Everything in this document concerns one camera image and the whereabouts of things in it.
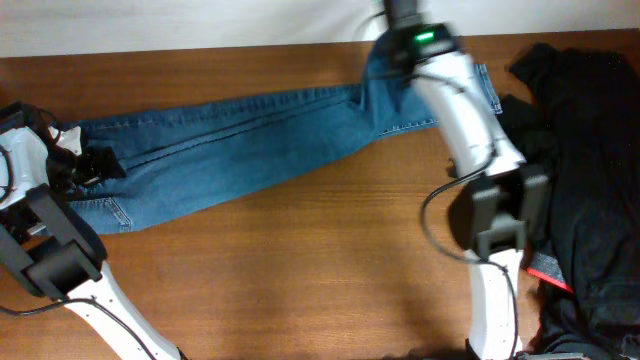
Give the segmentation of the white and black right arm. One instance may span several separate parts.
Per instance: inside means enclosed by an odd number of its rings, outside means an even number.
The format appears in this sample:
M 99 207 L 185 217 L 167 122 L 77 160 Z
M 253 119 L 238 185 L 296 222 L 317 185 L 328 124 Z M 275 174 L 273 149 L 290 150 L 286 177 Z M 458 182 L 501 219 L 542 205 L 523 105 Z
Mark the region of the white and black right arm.
M 391 39 L 390 60 L 429 106 L 453 157 L 453 179 L 426 201 L 461 189 L 448 209 L 454 253 L 420 226 L 429 243 L 469 270 L 472 359 L 517 359 L 523 351 L 517 308 L 518 273 L 526 242 L 548 188 L 544 171 L 526 162 L 484 97 L 469 53 L 444 23 L 429 24 L 415 1 L 383 4 Z

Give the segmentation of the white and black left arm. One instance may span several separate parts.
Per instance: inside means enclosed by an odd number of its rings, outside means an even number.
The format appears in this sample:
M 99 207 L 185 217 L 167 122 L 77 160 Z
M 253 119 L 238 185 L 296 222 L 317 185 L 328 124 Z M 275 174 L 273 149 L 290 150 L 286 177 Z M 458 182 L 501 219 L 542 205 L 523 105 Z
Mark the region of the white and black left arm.
M 15 102 L 1 110 L 1 264 L 31 295 L 50 304 L 3 308 L 27 317 L 66 308 L 122 359 L 182 359 L 116 282 L 94 229 L 68 204 L 83 188 L 125 173 L 109 147 L 88 145 L 79 127 Z

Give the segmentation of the black garment pile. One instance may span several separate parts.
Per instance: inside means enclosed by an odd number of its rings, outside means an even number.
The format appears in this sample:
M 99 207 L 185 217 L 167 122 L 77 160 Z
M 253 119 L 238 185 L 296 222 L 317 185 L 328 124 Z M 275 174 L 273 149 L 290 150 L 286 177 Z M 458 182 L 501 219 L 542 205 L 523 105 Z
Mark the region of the black garment pile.
M 510 68 L 533 95 L 502 98 L 500 123 L 550 177 L 533 248 L 562 285 L 537 291 L 538 354 L 639 355 L 639 77 L 612 51 L 532 46 Z

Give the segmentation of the blue denim jeans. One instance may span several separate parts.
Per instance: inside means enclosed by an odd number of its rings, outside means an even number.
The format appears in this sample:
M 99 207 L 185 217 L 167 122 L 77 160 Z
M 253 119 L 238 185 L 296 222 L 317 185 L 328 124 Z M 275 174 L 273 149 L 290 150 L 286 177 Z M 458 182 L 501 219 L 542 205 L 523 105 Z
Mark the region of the blue denim jeans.
M 304 88 L 83 120 L 124 176 L 71 208 L 99 234 L 140 231 L 299 177 L 375 141 L 432 128 L 418 93 L 390 75 L 388 37 L 354 85 Z

